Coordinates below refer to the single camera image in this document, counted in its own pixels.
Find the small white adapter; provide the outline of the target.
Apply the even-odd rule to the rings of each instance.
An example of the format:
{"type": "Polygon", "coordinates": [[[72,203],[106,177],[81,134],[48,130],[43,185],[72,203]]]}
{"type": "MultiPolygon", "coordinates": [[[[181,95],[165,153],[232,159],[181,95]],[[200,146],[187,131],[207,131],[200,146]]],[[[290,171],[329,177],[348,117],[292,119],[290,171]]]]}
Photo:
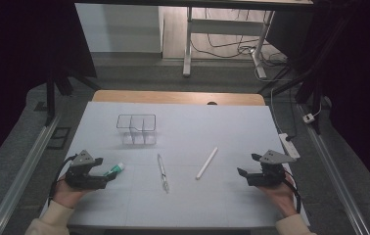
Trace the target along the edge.
{"type": "Polygon", "coordinates": [[[307,114],[303,116],[302,119],[305,123],[312,123],[313,121],[315,121],[315,117],[318,116],[319,114],[320,111],[318,111],[316,114],[307,114]]]}

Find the silver transparent pen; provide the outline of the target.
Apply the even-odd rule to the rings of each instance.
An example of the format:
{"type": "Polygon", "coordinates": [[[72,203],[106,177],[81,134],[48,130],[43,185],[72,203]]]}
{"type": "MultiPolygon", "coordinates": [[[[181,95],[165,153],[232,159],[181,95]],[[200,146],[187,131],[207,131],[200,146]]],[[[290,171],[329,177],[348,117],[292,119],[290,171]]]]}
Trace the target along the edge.
{"type": "Polygon", "coordinates": [[[163,190],[165,191],[165,193],[168,194],[169,193],[169,186],[168,186],[168,182],[167,182],[166,173],[165,173],[165,170],[164,170],[162,156],[160,154],[158,154],[157,160],[158,160],[158,164],[159,164],[159,168],[160,168],[160,172],[161,172],[161,176],[162,176],[162,187],[163,187],[163,190]]]}

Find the white table mat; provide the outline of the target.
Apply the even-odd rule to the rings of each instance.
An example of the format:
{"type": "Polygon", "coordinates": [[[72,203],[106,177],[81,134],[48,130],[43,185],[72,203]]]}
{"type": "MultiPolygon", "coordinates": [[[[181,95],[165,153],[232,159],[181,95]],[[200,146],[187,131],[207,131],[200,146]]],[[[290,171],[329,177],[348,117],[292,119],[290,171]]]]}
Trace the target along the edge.
{"type": "Polygon", "coordinates": [[[272,226],[281,213],[237,167],[258,172],[252,154],[283,150],[266,106],[168,105],[91,102],[69,147],[103,163],[103,174],[124,171],[102,190],[85,195],[69,225],[97,228],[251,229],[272,226]],[[119,115],[155,115],[155,145],[124,145],[119,115]],[[200,180],[196,175],[214,147],[218,151],[200,180]],[[162,156],[166,194],[157,156],[162,156]]]}

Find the wooden table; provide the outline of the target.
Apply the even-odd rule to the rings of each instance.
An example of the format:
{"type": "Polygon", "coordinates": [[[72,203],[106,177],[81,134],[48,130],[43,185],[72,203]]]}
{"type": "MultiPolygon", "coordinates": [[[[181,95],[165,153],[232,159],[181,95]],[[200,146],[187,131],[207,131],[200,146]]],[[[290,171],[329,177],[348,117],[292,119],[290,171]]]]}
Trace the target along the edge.
{"type": "Polygon", "coordinates": [[[259,94],[173,92],[173,91],[133,91],[99,90],[93,102],[121,102],[148,104],[193,104],[228,106],[264,106],[265,101],[259,94]]]}

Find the dark curtain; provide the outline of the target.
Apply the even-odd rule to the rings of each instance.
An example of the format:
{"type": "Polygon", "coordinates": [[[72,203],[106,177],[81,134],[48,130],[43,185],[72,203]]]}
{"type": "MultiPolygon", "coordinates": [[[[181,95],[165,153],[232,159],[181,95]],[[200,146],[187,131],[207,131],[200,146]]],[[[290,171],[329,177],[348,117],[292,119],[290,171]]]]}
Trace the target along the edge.
{"type": "Polygon", "coordinates": [[[349,18],[316,74],[332,104],[332,125],[370,171],[370,0],[312,1],[319,11],[276,12],[267,40],[304,72],[336,22],[349,18]]]}
{"type": "Polygon", "coordinates": [[[54,73],[96,75],[75,0],[0,0],[0,147],[54,73]]]}

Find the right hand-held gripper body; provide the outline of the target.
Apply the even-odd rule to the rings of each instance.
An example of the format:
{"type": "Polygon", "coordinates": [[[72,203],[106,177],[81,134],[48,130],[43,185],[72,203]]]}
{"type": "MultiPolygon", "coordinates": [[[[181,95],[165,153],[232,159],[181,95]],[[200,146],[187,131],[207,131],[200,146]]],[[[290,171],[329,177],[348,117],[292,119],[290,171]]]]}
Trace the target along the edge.
{"type": "Polygon", "coordinates": [[[261,173],[247,179],[250,186],[277,186],[286,178],[283,164],[291,163],[294,159],[285,154],[268,150],[260,159],[261,173]]]}

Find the white desk frame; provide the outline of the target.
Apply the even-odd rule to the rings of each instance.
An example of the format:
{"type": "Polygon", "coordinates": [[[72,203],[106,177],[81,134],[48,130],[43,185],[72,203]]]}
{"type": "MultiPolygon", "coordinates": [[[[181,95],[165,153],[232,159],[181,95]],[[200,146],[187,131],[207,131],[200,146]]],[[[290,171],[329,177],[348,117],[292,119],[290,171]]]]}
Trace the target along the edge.
{"type": "Polygon", "coordinates": [[[260,59],[261,49],[269,30],[274,12],[266,11],[262,22],[241,22],[227,20],[194,19],[193,8],[187,8],[186,45],[184,53],[183,76],[189,77],[191,73],[191,36],[193,33],[224,34],[257,36],[258,42],[254,49],[249,50],[249,55],[254,62],[257,76],[266,78],[266,73],[260,59]]]}

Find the person's left hand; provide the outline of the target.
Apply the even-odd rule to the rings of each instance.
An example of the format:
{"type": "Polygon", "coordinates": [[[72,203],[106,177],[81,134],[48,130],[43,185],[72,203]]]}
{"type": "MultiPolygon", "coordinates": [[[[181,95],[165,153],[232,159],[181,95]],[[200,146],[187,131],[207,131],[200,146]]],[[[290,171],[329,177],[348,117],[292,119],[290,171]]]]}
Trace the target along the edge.
{"type": "Polygon", "coordinates": [[[55,186],[53,201],[66,208],[74,209],[83,196],[89,193],[89,190],[80,190],[71,188],[66,182],[65,177],[61,176],[55,186]]]}

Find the green and white tube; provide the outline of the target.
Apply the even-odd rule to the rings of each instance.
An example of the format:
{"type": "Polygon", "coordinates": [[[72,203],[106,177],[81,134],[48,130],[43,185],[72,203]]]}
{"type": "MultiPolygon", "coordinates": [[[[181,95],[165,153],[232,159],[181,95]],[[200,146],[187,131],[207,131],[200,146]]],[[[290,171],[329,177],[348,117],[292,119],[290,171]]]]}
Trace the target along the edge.
{"type": "Polygon", "coordinates": [[[115,166],[113,166],[110,170],[108,170],[107,172],[104,173],[105,176],[107,175],[110,175],[114,172],[116,173],[120,173],[122,172],[123,170],[125,169],[125,166],[123,163],[119,163],[119,164],[116,164],[115,166]]]}

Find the white pen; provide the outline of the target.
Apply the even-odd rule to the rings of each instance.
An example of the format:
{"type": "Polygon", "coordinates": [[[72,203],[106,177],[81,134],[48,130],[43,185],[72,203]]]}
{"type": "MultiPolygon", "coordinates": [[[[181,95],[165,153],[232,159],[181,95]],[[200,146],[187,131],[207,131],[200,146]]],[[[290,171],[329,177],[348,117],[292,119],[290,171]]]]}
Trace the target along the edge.
{"type": "Polygon", "coordinates": [[[214,147],[214,149],[212,150],[212,152],[209,154],[208,158],[206,159],[206,161],[204,162],[203,166],[201,167],[201,169],[199,170],[199,172],[197,173],[196,175],[196,180],[200,180],[201,177],[203,176],[204,172],[206,171],[206,169],[208,168],[208,165],[210,164],[210,162],[212,161],[213,157],[215,156],[215,154],[217,153],[218,151],[218,147],[214,147]]]}

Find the black stand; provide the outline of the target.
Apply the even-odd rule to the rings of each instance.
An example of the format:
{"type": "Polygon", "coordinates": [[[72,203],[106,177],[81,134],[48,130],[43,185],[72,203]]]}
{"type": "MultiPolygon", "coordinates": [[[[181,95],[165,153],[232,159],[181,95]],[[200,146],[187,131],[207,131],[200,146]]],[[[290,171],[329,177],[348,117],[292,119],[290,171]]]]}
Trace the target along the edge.
{"type": "Polygon", "coordinates": [[[52,69],[46,81],[46,98],[47,98],[47,118],[45,125],[49,126],[56,116],[56,104],[55,104],[55,88],[58,88],[61,95],[70,96],[73,91],[73,87],[70,84],[69,79],[73,77],[77,81],[83,83],[87,87],[94,91],[98,91],[101,87],[89,80],[86,76],[80,72],[73,70],[69,67],[61,67],[59,69],[52,69]]]}
{"type": "Polygon", "coordinates": [[[267,97],[278,95],[300,84],[295,96],[299,104],[313,96],[312,127],[320,133],[319,114],[323,94],[324,70],[329,66],[329,56],[350,21],[347,10],[322,10],[317,12],[275,12],[272,14],[270,29],[266,39],[282,51],[288,61],[274,78],[258,90],[262,94],[280,81],[289,71],[295,70],[297,76],[284,85],[269,90],[267,97]]]}

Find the white power strip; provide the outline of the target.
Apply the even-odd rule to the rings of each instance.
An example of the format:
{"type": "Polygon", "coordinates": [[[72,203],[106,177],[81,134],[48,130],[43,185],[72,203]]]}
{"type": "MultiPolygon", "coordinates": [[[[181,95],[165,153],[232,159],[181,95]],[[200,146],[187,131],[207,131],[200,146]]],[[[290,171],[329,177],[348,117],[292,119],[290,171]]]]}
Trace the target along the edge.
{"type": "Polygon", "coordinates": [[[289,139],[289,135],[287,133],[280,133],[279,134],[280,141],[286,150],[287,154],[293,159],[299,159],[301,155],[299,154],[297,148],[293,144],[293,142],[289,139]]]}

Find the clear plastic pen organizer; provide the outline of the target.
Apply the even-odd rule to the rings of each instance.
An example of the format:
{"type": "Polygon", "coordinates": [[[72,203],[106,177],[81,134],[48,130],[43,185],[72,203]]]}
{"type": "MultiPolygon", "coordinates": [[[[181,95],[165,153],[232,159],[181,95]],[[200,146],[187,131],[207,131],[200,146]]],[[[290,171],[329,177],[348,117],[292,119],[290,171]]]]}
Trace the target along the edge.
{"type": "Polygon", "coordinates": [[[157,143],[155,115],[119,115],[116,130],[124,145],[155,145],[157,143]]]}

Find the white cabinet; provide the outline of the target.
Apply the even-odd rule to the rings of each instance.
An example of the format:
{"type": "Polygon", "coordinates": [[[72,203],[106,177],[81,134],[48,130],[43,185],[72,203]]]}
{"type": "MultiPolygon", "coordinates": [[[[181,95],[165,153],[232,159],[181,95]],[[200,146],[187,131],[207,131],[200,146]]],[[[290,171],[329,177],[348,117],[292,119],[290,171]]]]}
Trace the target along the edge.
{"type": "Polygon", "coordinates": [[[163,7],[76,3],[91,52],[160,53],[163,7]]]}

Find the aluminium rail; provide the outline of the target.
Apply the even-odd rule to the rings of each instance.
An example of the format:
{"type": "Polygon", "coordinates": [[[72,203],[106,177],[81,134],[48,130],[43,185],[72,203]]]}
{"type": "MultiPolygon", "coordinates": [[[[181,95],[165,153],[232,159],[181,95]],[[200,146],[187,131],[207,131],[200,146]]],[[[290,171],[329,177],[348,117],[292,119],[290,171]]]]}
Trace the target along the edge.
{"type": "Polygon", "coordinates": [[[61,117],[61,115],[56,114],[48,125],[41,128],[37,139],[24,159],[22,167],[18,171],[17,176],[3,198],[0,204],[0,235],[2,235],[5,230],[5,227],[18,204],[30,177],[33,175],[34,170],[61,117]]]}
{"type": "Polygon", "coordinates": [[[365,221],[365,218],[359,209],[356,200],[352,197],[352,194],[348,190],[347,184],[344,181],[323,137],[314,130],[311,124],[305,123],[303,120],[301,121],[301,124],[306,128],[308,135],[310,136],[310,139],[326,172],[328,173],[328,177],[331,180],[338,198],[344,207],[344,211],[355,234],[370,235],[370,228],[365,221]]]}

